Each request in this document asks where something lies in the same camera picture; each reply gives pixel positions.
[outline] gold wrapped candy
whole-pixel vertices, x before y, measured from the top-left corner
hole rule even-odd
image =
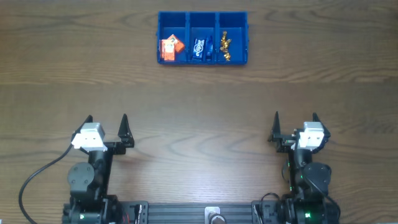
[[[229,52],[228,52],[228,48],[229,48],[229,43],[231,43],[231,39],[226,39],[226,31],[224,30],[223,31],[223,36],[221,37],[221,47],[220,47],[220,50],[222,51],[222,52],[224,52],[225,54],[224,54],[224,58],[225,58],[225,60],[227,60],[227,61],[230,61],[230,59],[231,59],[231,55],[229,54]]]

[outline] blue snack wrapper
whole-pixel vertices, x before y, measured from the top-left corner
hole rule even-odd
[[[206,59],[211,60],[213,56],[213,36],[206,38]]]
[[[195,38],[192,59],[202,60],[204,49],[205,49],[205,39],[201,40],[201,39]]]

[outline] blue plastic container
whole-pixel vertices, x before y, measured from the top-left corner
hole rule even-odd
[[[231,39],[227,62],[220,50],[223,31]],[[185,44],[185,50],[175,54],[175,61],[164,61],[160,57],[159,40],[174,34]],[[213,56],[207,60],[192,59],[195,38],[213,36]],[[248,62],[248,14],[247,12],[159,12],[157,26],[157,61],[161,64],[181,65],[244,65]]]

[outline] wood grain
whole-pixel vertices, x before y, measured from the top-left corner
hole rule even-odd
[[[92,114],[107,137],[127,113],[136,148],[114,158],[110,194],[149,202],[250,202],[286,194],[266,142],[316,111],[314,156],[333,169],[341,223],[398,221],[397,1],[0,1],[0,219],[27,223],[25,179]],[[249,12],[243,67],[156,63],[157,11]],[[60,223],[72,151],[27,187],[39,223]]]

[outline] wooden surface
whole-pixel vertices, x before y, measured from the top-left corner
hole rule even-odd
[[[0,219],[27,223],[17,194],[92,114],[136,148],[114,158],[109,193],[149,202],[250,202],[289,192],[287,155],[266,142],[316,111],[331,141],[341,223],[398,221],[397,1],[0,1]],[[157,11],[249,12],[244,67],[156,62]],[[60,223],[78,151],[27,187],[39,223]]]

